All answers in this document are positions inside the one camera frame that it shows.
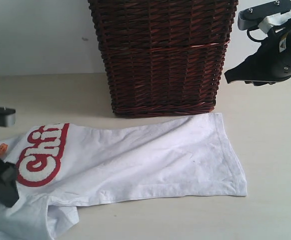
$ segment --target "wicker basket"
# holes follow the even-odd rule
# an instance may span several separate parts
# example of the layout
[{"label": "wicker basket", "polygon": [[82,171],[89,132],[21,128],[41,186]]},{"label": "wicker basket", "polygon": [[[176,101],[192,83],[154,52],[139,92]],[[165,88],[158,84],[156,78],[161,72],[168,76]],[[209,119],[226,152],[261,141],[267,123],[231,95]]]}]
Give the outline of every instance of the wicker basket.
[{"label": "wicker basket", "polygon": [[117,116],[214,109],[238,0],[88,2]]}]

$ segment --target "white t-shirt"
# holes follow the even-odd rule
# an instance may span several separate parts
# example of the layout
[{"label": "white t-shirt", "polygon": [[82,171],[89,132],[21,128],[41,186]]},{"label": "white t-shirt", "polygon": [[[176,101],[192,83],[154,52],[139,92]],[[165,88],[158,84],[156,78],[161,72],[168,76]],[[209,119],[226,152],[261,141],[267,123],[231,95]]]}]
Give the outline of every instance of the white t-shirt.
[{"label": "white t-shirt", "polygon": [[247,195],[219,113],[112,130],[37,126],[0,143],[18,167],[20,195],[0,205],[0,240],[53,240],[79,221],[77,206]]}]

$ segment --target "white table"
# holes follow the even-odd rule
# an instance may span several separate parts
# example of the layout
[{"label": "white table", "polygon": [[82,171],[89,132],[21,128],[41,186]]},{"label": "white table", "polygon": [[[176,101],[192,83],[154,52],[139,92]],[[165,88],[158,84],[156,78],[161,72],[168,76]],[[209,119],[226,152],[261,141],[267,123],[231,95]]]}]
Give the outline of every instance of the white table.
[{"label": "white table", "polygon": [[[116,118],[105,74],[0,77],[0,106],[17,110],[15,126],[0,128],[0,139],[49,123],[122,128],[168,119]],[[245,170],[247,197],[189,196],[84,207],[80,223],[59,239],[291,240],[291,80],[254,87],[222,79],[215,112],[223,113]]]}]

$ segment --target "printed logo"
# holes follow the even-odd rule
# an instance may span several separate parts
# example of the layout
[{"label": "printed logo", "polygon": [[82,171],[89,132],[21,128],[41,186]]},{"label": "printed logo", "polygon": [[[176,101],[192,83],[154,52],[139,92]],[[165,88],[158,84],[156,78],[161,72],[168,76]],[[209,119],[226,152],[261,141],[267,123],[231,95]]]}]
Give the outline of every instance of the printed logo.
[{"label": "printed logo", "polygon": [[17,180],[27,187],[41,187],[51,182],[61,167],[69,123],[41,126],[32,131],[19,157]]}]

